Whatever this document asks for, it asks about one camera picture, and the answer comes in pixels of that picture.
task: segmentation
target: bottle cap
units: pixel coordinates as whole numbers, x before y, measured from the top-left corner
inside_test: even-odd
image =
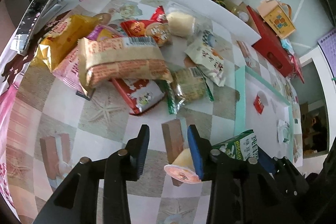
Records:
[[[245,12],[242,12],[242,11],[238,12],[238,17],[244,22],[248,22],[248,20],[249,20],[249,15]]]

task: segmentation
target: small cardboard box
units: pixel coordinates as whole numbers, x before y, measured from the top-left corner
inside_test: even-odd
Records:
[[[227,154],[230,158],[247,160],[249,157],[258,159],[257,136],[253,130],[247,130],[237,136],[212,146]]]
[[[289,5],[289,16],[285,13],[282,6],[276,0],[264,0],[259,7],[257,8],[261,17],[265,22],[271,26],[275,31],[278,37],[284,39],[288,37],[296,29],[290,17],[292,14],[291,8]]]

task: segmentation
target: table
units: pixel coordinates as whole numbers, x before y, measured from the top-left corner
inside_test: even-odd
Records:
[[[169,0],[69,0],[69,3],[60,12],[58,20],[65,16],[65,11],[72,9],[68,15],[111,13],[110,24],[115,24],[131,17],[148,19],[157,6],[166,5]],[[134,138],[141,124],[147,124],[151,138],[143,175],[138,182],[127,182],[132,223],[166,224],[175,221],[204,224],[211,183],[172,185],[171,178],[163,170],[167,154],[161,124],[179,119],[183,129],[185,119],[192,117],[201,137],[215,144],[234,133],[235,71],[238,68],[250,66],[284,96],[286,83],[290,85],[251,46],[238,43],[234,36],[215,22],[213,32],[216,39],[225,45],[222,56],[225,59],[226,84],[218,87],[208,81],[214,102],[204,98],[185,106],[177,115],[168,114],[167,103],[163,100],[146,114],[131,116],[122,97],[109,82],[97,88],[91,101],[87,101],[55,79],[46,67],[23,66],[20,79],[14,80],[18,89],[11,89],[12,85],[9,88],[16,97],[9,112],[6,156],[2,157],[7,164],[12,197],[11,200],[7,195],[7,200],[13,202],[21,221],[29,223],[36,217],[80,157],[88,156],[92,160],[106,158]],[[185,48],[186,41],[177,37],[171,45],[161,48],[170,69],[185,66]],[[242,53],[246,50],[250,54],[248,58]],[[31,54],[22,57],[24,62],[30,58]],[[8,69],[9,75],[14,70],[11,68]],[[295,96],[295,90],[290,87],[292,96]],[[296,154],[296,162],[300,164],[302,157],[298,155],[300,152]],[[102,188],[99,188],[98,223],[101,223],[101,216]]]

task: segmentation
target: biscuit package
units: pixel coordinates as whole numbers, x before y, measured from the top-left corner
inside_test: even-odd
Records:
[[[166,43],[170,36],[168,21],[162,6],[157,7],[149,20],[124,21],[120,26],[129,37],[153,37],[159,47]]]
[[[206,96],[213,101],[211,91],[202,72],[197,67],[190,67],[172,73],[173,82],[168,85],[168,110],[176,114],[181,106],[202,99]]]
[[[122,37],[122,34],[113,28],[98,24],[94,30],[87,36],[96,41],[104,39]],[[52,71],[52,74],[63,81],[67,86],[82,92],[81,84],[78,78],[78,47],[76,46],[63,61]]]
[[[115,88],[131,108],[129,114],[141,115],[159,103],[164,93],[153,80],[111,79]]]
[[[99,22],[99,18],[82,15],[72,15],[59,22],[38,45],[33,64],[42,61],[53,72],[74,49],[78,39],[90,34]]]
[[[216,85],[224,86],[226,81],[224,59],[211,46],[213,44],[212,39],[214,39],[213,34],[205,30],[197,36],[184,52],[198,65],[198,68],[206,77],[210,78]]]
[[[162,53],[153,37],[117,37],[100,42],[78,41],[79,79],[95,87],[110,78],[160,79],[172,82]]]

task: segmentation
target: red gift box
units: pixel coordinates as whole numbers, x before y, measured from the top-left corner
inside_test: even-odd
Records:
[[[265,57],[284,77],[288,76],[291,74],[293,66],[288,53],[281,46],[279,37],[256,11],[250,6],[247,6],[247,10],[251,14],[261,36],[261,39],[253,44],[252,47]]]

